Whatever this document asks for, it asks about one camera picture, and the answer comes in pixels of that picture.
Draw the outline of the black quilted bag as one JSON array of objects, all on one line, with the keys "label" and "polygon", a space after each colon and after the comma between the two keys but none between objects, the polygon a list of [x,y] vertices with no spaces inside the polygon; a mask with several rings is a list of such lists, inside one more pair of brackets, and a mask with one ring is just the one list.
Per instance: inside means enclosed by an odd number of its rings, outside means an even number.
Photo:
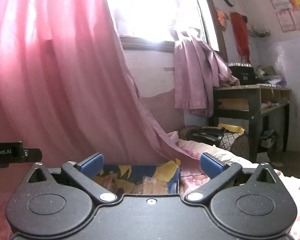
[{"label": "black quilted bag", "polygon": [[250,143],[247,133],[233,132],[225,127],[189,126],[179,131],[179,138],[217,146],[236,156],[249,159]]}]

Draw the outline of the cardboard tray with colourful lining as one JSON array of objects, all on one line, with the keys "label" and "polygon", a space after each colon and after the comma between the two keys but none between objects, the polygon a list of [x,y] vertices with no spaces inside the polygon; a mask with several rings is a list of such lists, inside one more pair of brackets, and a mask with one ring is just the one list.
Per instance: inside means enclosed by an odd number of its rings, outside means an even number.
[{"label": "cardboard tray with colourful lining", "polygon": [[93,178],[113,194],[166,195],[178,193],[179,159],[161,165],[105,165]]}]

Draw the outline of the dark wooden desk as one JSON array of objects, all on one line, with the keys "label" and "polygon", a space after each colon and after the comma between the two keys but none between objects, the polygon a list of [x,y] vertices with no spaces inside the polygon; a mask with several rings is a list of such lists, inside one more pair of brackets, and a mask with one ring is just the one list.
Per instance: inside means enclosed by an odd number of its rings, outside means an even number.
[{"label": "dark wooden desk", "polygon": [[219,118],[241,119],[249,121],[248,159],[256,161],[260,136],[268,125],[264,118],[283,111],[283,151],[287,150],[290,118],[291,89],[259,85],[244,85],[215,88],[213,91],[214,113],[209,118],[210,126],[218,126]]}]

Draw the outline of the pink draped curtain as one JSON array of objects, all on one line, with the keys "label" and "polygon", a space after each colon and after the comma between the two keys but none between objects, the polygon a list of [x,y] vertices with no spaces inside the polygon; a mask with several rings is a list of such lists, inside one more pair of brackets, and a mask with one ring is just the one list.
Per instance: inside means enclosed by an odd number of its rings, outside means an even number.
[{"label": "pink draped curtain", "polygon": [[0,0],[0,142],[14,141],[50,166],[101,152],[199,170],[141,103],[107,0]]}]

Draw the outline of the black box on desk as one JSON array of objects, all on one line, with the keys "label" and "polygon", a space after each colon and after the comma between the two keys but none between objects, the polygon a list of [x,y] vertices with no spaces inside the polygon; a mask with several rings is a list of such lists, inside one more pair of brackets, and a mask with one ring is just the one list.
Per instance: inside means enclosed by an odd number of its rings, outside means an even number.
[{"label": "black box on desk", "polygon": [[241,85],[256,85],[256,74],[249,63],[228,63],[232,75],[239,79]]}]

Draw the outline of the knotted lilac window curtain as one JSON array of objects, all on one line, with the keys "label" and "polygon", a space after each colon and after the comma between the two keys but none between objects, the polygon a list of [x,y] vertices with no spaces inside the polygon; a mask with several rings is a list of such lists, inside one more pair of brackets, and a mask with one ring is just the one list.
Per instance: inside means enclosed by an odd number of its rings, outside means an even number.
[{"label": "knotted lilac window curtain", "polygon": [[239,86],[239,79],[210,45],[183,31],[171,31],[174,42],[175,108],[210,118],[213,89]]}]

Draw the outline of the red hanging decoration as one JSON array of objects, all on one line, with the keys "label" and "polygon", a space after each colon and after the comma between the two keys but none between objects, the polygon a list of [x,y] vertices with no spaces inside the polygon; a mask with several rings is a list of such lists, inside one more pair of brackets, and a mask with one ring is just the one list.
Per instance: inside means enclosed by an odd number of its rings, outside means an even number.
[{"label": "red hanging decoration", "polygon": [[247,18],[238,12],[231,12],[230,21],[234,32],[237,52],[241,58],[241,61],[251,63]]}]

